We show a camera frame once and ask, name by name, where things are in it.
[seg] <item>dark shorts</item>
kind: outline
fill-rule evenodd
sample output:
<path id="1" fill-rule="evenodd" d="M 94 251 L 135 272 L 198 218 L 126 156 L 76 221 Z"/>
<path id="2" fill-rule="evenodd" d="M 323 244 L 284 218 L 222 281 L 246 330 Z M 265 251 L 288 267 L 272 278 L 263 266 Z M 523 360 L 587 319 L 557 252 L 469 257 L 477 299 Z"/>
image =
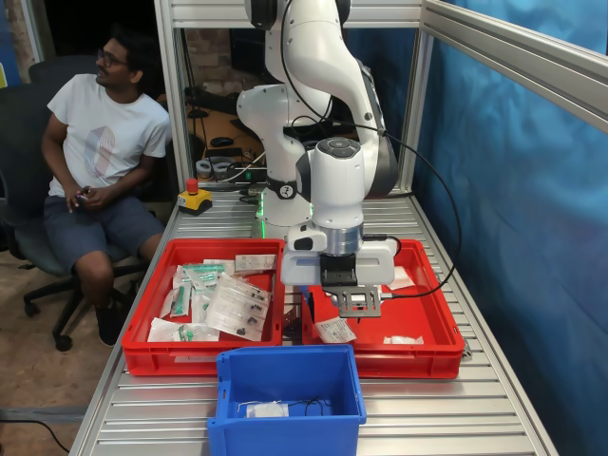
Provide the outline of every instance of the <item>dark shorts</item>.
<path id="1" fill-rule="evenodd" d="M 164 230 L 134 197 L 118 199 L 99 211 L 76 208 L 71 214 L 65 198 L 47 197 L 45 226 L 55 255 L 68 271 L 86 254 L 107 252 L 108 242 L 136 257 L 147 240 Z"/>

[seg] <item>blue bin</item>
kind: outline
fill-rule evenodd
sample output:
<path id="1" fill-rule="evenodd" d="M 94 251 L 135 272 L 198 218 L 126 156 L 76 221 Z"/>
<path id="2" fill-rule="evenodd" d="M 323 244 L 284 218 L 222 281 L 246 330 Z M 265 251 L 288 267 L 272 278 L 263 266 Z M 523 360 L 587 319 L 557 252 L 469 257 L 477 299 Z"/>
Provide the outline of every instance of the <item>blue bin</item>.
<path id="1" fill-rule="evenodd" d="M 212 456 L 355 455 L 367 415 L 350 345 L 227 351 L 218 380 Z M 253 401 L 281 401 L 289 417 L 247 418 Z"/>

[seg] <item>chair wheel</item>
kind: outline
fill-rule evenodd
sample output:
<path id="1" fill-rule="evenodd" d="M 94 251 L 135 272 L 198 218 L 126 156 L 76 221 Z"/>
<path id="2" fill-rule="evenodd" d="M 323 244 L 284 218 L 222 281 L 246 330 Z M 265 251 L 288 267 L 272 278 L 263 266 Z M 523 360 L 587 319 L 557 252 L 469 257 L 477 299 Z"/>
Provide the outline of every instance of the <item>chair wheel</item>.
<path id="1" fill-rule="evenodd" d="M 55 337 L 55 348 L 59 352 L 67 352 L 72 348 L 72 339 L 69 335 L 60 335 Z"/>
<path id="2" fill-rule="evenodd" d="M 33 318 L 35 315 L 40 313 L 40 309 L 38 309 L 38 306 L 33 302 L 26 302 L 25 311 L 29 318 Z"/>

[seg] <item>red tray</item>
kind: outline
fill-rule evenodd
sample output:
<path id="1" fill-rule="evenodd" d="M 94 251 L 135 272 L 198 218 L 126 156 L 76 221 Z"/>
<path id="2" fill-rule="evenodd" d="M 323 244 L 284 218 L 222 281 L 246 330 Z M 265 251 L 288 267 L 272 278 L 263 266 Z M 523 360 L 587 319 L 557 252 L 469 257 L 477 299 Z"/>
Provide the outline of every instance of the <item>red tray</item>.
<path id="1" fill-rule="evenodd" d="M 422 243 L 402 239 L 401 245 L 395 266 L 403 266 L 416 285 L 394 290 L 394 293 L 416 295 L 436 287 L 438 282 Z M 386 286 L 383 291 L 390 293 Z M 338 316 L 337 308 L 321 287 L 310 287 L 309 292 L 313 299 L 314 321 Z M 309 306 L 302 307 L 303 343 L 323 344 L 312 322 Z M 357 336 L 351 345 L 361 378 L 454 378 L 458 375 L 465 341 L 443 293 L 386 300 L 381 311 L 381 317 L 362 318 L 360 323 L 356 318 L 348 319 L 349 327 Z M 422 335 L 424 344 L 384 344 L 384 337 L 393 335 L 413 338 Z"/>
<path id="2" fill-rule="evenodd" d="M 284 244 L 277 239 L 169 241 L 124 333 L 123 351 L 129 372 L 133 375 L 216 375 L 216 358 L 221 352 L 241 347 L 281 345 L 285 286 L 279 278 Z M 202 263 L 206 258 L 235 259 L 236 255 L 261 254 L 276 255 L 276 271 L 247 276 L 257 287 L 274 291 L 260 342 L 225 332 L 220 333 L 219 342 L 146 342 L 150 323 L 161 314 L 162 302 L 169 293 L 179 264 Z M 170 321 L 189 323 L 192 317 L 171 318 Z"/>

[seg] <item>metal table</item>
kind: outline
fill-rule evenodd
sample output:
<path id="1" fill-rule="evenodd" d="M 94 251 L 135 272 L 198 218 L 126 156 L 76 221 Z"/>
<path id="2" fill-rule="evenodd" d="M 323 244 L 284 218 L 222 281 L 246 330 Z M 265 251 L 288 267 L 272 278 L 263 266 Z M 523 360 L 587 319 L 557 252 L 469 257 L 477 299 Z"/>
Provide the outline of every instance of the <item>metal table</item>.
<path id="1" fill-rule="evenodd" d="M 172 238 L 250 237 L 256 208 L 238 196 L 215 194 L 214 208 L 198 218 L 174 210 L 161 247 Z M 367 201 L 364 214 L 367 233 L 421 240 L 443 278 L 450 260 L 415 198 Z M 458 274 L 443 291 L 472 356 L 455 380 L 362 380 L 368 422 L 357 455 L 557 455 Z M 286 303 L 287 310 L 300 304 L 293 287 Z M 216 394 L 212 377 L 131 376 L 117 345 L 69 454 L 208 455 L 206 420 L 215 414 Z"/>

